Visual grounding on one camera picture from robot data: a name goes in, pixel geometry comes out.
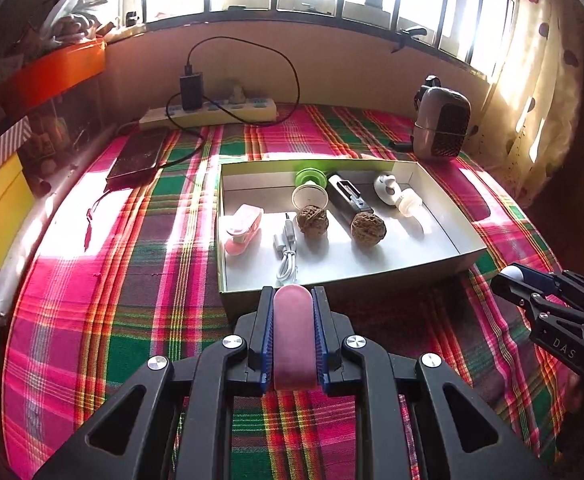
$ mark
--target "polka dot curtain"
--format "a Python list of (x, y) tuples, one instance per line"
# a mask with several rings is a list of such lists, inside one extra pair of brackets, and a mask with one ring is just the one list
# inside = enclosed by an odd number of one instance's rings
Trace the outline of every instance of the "polka dot curtain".
[(516, 1), (510, 41), (464, 150), (519, 205), (528, 206), (561, 166), (574, 138), (584, 9), (578, 0)]

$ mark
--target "table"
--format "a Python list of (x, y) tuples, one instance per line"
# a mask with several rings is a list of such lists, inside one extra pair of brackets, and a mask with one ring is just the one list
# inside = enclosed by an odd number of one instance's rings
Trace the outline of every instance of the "table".
[[(191, 161), (102, 200), (85, 250), (86, 210), (125, 142), (115, 139), (60, 206), (16, 304), (3, 380), (14, 471), (31, 478), (149, 356), (193, 356), (229, 332), (214, 254), (222, 161), (290, 152), (394, 159), (388, 140), (406, 140), (410, 129), (411, 121), (387, 113), (313, 105), (278, 126), (205, 128), (207, 142)], [(191, 137), (174, 132), (166, 160), (193, 146)], [(390, 352), (440, 354), (551, 463), (566, 368), (528, 341), (521, 311), (498, 306), (489, 280), (513, 261), (546, 271), (558, 263), (521, 209), (467, 156), (424, 167), (470, 219), (487, 252), (470, 270), (398, 291), (395, 301), (367, 304), (361, 296), (332, 309)], [(354, 478), (352, 398), (294, 392), (237, 399), (232, 440), (234, 479)]]

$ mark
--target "metal bolt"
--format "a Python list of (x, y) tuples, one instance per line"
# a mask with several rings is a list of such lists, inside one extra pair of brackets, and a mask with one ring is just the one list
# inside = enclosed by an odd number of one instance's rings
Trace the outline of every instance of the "metal bolt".
[(421, 362), (428, 368), (436, 368), (441, 365), (441, 358), (436, 354), (423, 354)]
[(147, 361), (147, 367), (150, 370), (163, 370), (168, 365), (168, 359), (162, 355), (150, 357)]
[(243, 338), (240, 335), (232, 334), (223, 338), (225, 348), (238, 348), (243, 344)]
[(351, 335), (347, 339), (345, 339), (345, 344), (350, 348), (363, 348), (367, 341), (363, 336), (360, 335)]

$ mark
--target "walnut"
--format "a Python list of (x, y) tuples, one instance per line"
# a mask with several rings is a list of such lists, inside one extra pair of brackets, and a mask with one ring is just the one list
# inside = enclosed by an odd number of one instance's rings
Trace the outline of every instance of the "walnut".
[(351, 226), (352, 237), (365, 247), (373, 247), (387, 234), (385, 222), (372, 213), (359, 213)]
[(328, 230), (328, 214), (315, 205), (306, 205), (301, 209), (296, 221), (301, 232), (310, 238), (322, 236)]

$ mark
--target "white power strip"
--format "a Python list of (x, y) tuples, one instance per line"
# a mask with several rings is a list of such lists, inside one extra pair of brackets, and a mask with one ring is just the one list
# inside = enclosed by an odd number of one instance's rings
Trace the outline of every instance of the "white power strip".
[[(277, 120), (277, 106), (272, 99), (247, 99), (243, 104), (231, 104), (227, 100), (218, 103), (243, 121), (267, 123)], [(204, 103), (198, 110), (184, 110), (181, 105), (173, 105), (169, 107), (169, 116), (183, 128), (240, 122), (211, 103)], [(165, 115), (165, 107), (148, 111), (140, 119), (139, 124), (141, 130), (149, 130), (157, 126), (173, 126)]]

